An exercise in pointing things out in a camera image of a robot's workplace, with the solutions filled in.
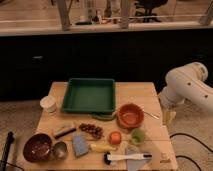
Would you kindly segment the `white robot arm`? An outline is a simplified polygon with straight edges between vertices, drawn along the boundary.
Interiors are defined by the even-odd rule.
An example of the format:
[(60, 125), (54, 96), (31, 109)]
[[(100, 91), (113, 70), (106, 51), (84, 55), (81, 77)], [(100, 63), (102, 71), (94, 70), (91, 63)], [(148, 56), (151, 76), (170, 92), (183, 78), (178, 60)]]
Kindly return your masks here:
[(174, 68), (166, 74), (166, 86), (158, 95), (164, 125), (172, 122), (176, 116), (173, 108), (183, 104), (186, 99), (213, 114), (213, 88), (205, 84), (207, 78), (208, 70), (200, 62)]

